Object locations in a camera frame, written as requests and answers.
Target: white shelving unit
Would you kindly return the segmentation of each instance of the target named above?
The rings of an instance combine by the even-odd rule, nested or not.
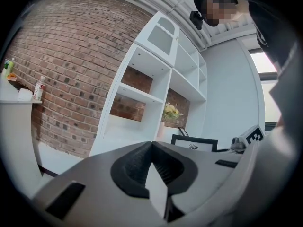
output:
[[[151,77],[149,93],[121,82],[130,66]],[[186,130],[200,137],[207,101],[206,62],[196,47],[165,15],[157,13],[127,52],[114,78],[102,111],[90,155],[157,139],[168,89],[190,101]],[[116,94],[145,103],[141,122],[109,115]],[[165,141],[175,130],[165,130]]]

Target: window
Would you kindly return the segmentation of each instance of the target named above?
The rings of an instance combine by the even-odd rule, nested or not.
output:
[[[264,52],[251,54],[251,57],[257,67],[258,73],[276,72],[274,65],[270,62]]]
[[[251,54],[251,57],[261,78],[265,102],[265,122],[267,124],[273,124],[278,122],[281,116],[278,106],[269,94],[270,90],[276,84],[276,69],[263,52]]]

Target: white cabinet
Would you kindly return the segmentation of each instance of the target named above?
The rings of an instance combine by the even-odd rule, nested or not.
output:
[[[135,43],[173,67],[176,61],[179,31],[179,27],[173,21],[158,12],[139,33]]]

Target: flower vase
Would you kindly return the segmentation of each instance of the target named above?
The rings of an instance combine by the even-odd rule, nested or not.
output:
[[[165,122],[160,122],[159,130],[158,130],[158,134],[157,134],[157,137],[159,137],[159,138],[163,137],[164,125],[165,125]]]

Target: black rubber pad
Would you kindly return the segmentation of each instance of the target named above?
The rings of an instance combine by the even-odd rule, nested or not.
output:
[[[191,159],[157,142],[146,142],[117,159],[110,174],[114,183],[127,195],[148,199],[150,196],[145,183],[152,163],[167,185],[168,196],[186,192],[198,174],[198,168]]]
[[[232,161],[225,161],[225,160],[218,160],[216,164],[221,165],[221,166],[226,166],[230,168],[235,168],[237,166],[237,162],[232,162]]]
[[[47,207],[46,212],[64,219],[76,200],[83,192],[85,186],[80,183],[71,183],[60,195]]]

